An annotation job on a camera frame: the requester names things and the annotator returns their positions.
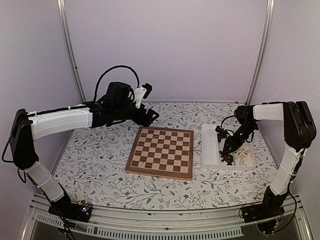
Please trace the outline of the wooden chessboard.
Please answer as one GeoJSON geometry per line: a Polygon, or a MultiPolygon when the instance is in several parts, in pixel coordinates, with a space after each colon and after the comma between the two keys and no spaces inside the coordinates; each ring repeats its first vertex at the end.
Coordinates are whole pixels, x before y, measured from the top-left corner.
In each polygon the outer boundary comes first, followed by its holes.
{"type": "Polygon", "coordinates": [[[142,176],[191,181],[193,150],[192,130],[141,126],[125,171],[142,176]]]}

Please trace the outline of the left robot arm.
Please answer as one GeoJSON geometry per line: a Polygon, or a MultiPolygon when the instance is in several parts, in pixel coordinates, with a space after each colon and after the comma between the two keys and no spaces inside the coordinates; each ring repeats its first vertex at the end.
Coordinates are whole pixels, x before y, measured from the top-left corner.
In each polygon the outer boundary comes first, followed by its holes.
{"type": "Polygon", "coordinates": [[[70,217],[75,211],[74,205],[63,187],[40,162],[34,142],[62,132],[110,127],[127,120],[148,127],[159,117],[157,112],[146,109],[142,103],[152,90],[148,83],[133,89],[127,83],[114,81],[99,100],[42,112],[19,109],[5,145],[11,150],[11,163],[55,203],[55,209],[63,217],[70,217]]]}

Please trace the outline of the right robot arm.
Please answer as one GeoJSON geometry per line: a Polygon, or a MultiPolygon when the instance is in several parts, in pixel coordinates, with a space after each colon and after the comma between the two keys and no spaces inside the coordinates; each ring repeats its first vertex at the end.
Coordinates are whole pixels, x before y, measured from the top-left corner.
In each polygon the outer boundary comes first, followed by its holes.
{"type": "Polygon", "coordinates": [[[287,194],[289,183],[295,178],[306,150],[316,138],[317,129],[306,101],[269,102],[242,105],[234,111],[240,127],[226,138],[223,154],[238,150],[258,130],[259,121],[283,122],[285,149],[278,172],[269,189],[274,196],[287,194]]]}

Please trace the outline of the dark chess pieces pile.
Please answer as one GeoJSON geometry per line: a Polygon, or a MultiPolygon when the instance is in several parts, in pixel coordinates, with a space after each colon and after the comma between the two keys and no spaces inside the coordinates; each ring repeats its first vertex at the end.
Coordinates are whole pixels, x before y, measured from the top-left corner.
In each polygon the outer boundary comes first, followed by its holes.
{"type": "Polygon", "coordinates": [[[226,133],[217,133],[219,160],[222,165],[232,166],[234,164],[234,156],[232,153],[226,153],[225,140],[228,135],[226,133]]]}

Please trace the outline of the light chess pieces pile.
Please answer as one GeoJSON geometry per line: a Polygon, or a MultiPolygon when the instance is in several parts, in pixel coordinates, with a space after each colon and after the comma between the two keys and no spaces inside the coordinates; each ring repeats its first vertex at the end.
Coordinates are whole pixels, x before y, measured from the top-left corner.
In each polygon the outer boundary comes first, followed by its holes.
{"type": "Polygon", "coordinates": [[[251,153],[249,149],[239,148],[234,152],[235,164],[240,167],[251,166],[251,153]]]}

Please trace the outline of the white divided plastic tray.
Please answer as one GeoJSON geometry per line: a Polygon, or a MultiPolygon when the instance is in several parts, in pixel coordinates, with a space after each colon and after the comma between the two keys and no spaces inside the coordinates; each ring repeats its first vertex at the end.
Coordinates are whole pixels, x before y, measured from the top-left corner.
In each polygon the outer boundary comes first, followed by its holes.
{"type": "Polygon", "coordinates": [[[201,168],[209,170],[253,171],[257,166],[253,144],[245,142],[236,151],[225,153],[226,138],[219,139],[217,124],[201,125],[201,168]]]}

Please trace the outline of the front aluminium rail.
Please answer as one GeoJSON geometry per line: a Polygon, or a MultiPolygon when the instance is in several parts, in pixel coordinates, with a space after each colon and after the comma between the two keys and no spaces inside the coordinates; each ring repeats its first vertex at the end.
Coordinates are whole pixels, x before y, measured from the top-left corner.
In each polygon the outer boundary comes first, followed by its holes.
{"type": "Polygon", "coordinates": [[[298,196],[283,204],[284,214],[246,221],[243,207],[198,210],[134,210],[96,206],[89,222],[62,220],[35,194],[27,211],[23,240],[313,240],[298,196]]]}

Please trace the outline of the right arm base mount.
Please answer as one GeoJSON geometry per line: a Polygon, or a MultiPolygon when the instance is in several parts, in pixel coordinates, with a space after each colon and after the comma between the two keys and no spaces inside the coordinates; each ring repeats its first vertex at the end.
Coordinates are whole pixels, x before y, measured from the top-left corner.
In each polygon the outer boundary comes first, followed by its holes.
{"type": "MultiPolygon", "coordinates": [[[[269,188],[266,189],[262,203],[249,204],[242,206],[239,210],[240,217],[245,223],[266,220],[276,216],[281,216],[285,211],[283,203],[288,193],[275,195],[269,188]]],[[[273,234],[280,224],[275,218],[269,221],[264,221],[257,225],[258,230],[265,235],[273,234]]]]}

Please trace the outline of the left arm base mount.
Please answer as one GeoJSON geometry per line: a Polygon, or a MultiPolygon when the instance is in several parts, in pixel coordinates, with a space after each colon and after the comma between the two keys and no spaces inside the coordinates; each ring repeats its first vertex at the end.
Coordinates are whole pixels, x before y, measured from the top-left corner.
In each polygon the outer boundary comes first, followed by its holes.
{"type": "Polygon", "coordinates": [[[49,200],[49,203],[48,212],[63,219],[88,223],[91,218],[93,205],[84,200],[72,202],[68,195],[64,195],[57,201],[49,200]]]}

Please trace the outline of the right aluminium frame post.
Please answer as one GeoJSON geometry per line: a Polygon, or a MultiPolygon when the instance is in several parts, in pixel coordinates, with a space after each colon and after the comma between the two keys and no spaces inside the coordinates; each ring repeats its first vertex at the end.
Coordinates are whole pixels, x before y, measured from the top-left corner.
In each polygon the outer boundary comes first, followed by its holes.
{"type": "Polygon", "coordinates": [[[254,94],[258,85],[258,81],[259,81],[259,77],[262,70],[263,61],[264,61],[264,57],[265,57],[265,53],[268,45],[270,31],[272,27],[274,7],[275,7],[275,0],[266,1],[266,11],[265,11],[265,17],[264,17],[264,24],[262,28],[262,36],[261,36],[259,51],[257,55],[257,60],[256,60],[254,71],[253,71],[252,80],[251,80],[249,91],[245,100],[246,105],[250,105],[252,103],[254,94]]]}

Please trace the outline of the aluminium frame post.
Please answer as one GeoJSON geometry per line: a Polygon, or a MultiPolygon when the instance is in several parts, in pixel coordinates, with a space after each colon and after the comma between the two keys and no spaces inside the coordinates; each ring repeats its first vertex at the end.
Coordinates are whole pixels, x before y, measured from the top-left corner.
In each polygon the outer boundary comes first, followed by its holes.
{"type": "Polygon", "coordinates": [[[72,39],[71,39],[68,18],[67,18],[67,11],[66,11],[66,3],[64,0],[57,0],[56,3],[57,3],[59,21],[61,24],[62,35],[65,42],[66,52],[67,52],[67,56],[68,56],[68,60],[71,68],[71,73],[75,82],[76,90],[79,95],[80,101],[83,103],[83,102],[86,102],[87,100],[86,100],[85,92],[83,89],[83,85],[81,83],[81,79],[78,71],[78,65],[76,62],[76,58],[75,58],[75,54],[72,46],[72,39]]]}
{"type": "Polygon", "coordinates": [[[252,80],[251,80],[249,91],[245,100],[246,105],[250,105],[252,103],[254,94],[258,85],[258,81],[259,81],[259,77],[262,70],[263,61],[264,61],[264,57],[265,57],[265,53],[268,45],[270,31],[272,27],[274,7],[275,7],[275,0],[266,1],[266,11],[265,11],[265,17],[264,17],[264,24],[262,28],[262,36],[261,36],[259,51],[257,55],[257,60],[256,60],[254,71],[253,71],[252,80]]]}

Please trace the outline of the left aluminium frame post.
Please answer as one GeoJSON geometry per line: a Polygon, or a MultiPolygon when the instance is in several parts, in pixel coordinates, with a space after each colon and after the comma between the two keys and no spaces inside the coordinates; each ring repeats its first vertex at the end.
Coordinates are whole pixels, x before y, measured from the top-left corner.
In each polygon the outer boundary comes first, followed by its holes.
{"type": "Polygon", "coordinates": [[[76,90],[79,95],[80,101],[83,103],[83,102],[86,102],[87,100],[86,100],[85,92],[83,89],[83,85],[81,83],[81,79],[78,71],[78,65],[76,62],[76,58],[75,58],[75,54],[72,46],[72,39],[71,39],[68,18],[67,18],[67,11],[66,11],[66,3],[64,0],[57,0],[56,3],[57,3],[59,21],[61,24],[62,35],[65,42],[66,52],[67,52],[67,56],[68,56],[68,60],[71,68],[71,73],[75,82],[76,90]]]}

